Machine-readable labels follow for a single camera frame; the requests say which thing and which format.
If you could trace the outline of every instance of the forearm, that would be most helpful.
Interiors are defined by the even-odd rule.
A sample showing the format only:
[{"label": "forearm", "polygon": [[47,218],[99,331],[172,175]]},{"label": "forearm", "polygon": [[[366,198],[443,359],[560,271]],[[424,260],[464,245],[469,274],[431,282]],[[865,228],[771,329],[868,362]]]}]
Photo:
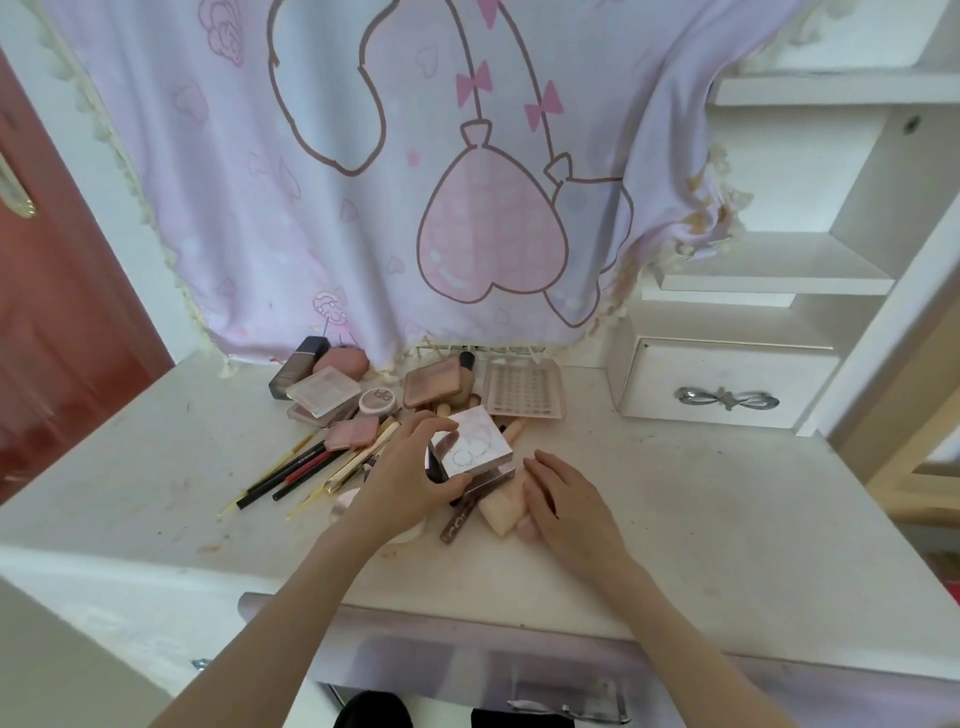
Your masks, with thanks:
[{"label": "forearm", "polygon": [[340,601],[375,551],[358,529],[341,523],[327,529],[290,580],[153,728],[283,725]]},{"label": "forearm", "polygon": [[786,728],[795,723],[733,666],[636,564],[602,588],[653,663],[689,728]]}]

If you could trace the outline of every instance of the black pants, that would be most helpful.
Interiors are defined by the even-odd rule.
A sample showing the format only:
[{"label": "black pants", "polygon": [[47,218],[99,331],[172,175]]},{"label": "black pants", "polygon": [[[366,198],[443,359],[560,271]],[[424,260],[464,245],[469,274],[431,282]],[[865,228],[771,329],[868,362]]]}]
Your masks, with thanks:
[{"label": "black pants", "polygon": [[[560,716],[519,716],[512,713],[473,711],[471,728],[572,728],[573,721]],[[360,692],[337,716],[333,728],[413,728],[403,702],[388,692]]]}]

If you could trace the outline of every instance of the hand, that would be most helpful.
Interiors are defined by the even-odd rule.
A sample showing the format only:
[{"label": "hand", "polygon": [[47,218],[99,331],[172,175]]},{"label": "hand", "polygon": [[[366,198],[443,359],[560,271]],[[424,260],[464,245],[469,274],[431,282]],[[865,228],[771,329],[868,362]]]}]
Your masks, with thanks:
[{"label": "hand", "polygon": [[438,485],[423,469],[433,436],[456,428],[457,423],[432,412],[418,412],[401,425],[342,521],[350,522],[351,529],[369,534],[374,546],[380,548],[413,528],[437,506],[460,497],[471,475],[456,475]]},{"label": "hand", "polygon": [[572,465],[542,450],[534,454],[523,459],[530,514],[557,560],[604,591],[607,580],[636,568],[610,508]]}]

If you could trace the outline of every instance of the white tabletop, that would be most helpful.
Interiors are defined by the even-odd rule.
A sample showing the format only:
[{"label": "white tabletop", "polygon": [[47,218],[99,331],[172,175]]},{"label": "white tabletop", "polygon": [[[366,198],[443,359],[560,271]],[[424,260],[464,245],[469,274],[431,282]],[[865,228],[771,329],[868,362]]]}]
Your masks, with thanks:
[{"label": "white tabletop", "polygon": [[[71,554],[78,570],[275,590],[324,529],[328,498],[217,513],[307,431],[271,400],[275,368],[221,377],[195,354],[0,508],[0,573]],[[960,679],[960,609],[819,438],[624,420],[603,370],[564,369],[568,417],[531,424],[592,478],[630,551],[730,653]],[[479,514],[452,546],[427,534],[382,551],[346,602],[628,638],[542,545],[498,539]]]}]

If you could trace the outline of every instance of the white floor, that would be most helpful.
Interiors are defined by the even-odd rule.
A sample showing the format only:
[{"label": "white floor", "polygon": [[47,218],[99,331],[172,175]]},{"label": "white floor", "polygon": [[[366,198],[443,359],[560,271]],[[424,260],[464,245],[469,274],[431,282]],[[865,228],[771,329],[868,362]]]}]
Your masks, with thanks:
[{"label": "white floor", "polygon": [[[0,579],[0,724],[3,728],[137,728],[170,696]],[[404,698],[417,728],[470,725],[470,710]],[[337,712],[304,686],[285,728],[328,728]]]}]

